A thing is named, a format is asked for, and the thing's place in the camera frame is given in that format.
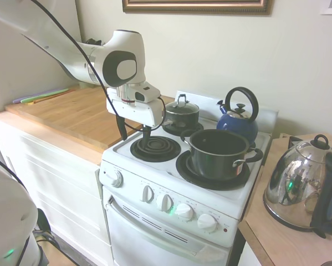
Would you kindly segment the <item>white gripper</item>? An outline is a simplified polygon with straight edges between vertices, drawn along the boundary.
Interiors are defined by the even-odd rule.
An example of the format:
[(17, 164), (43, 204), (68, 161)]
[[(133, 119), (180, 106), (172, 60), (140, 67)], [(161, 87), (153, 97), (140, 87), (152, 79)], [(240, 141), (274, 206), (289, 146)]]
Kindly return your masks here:
[(143, 124), (142, 147), (147, 147), (151, 136), (152, 127), (162, 123), (163, 104), (156, 99), (149, 103), (135, 102), (135, 105), (122, 103), (119, 99), (112, 99), (112, 104), (119, 115), (116, 115), (116, 123), (122, 140), (127, 139), (125, 119)]

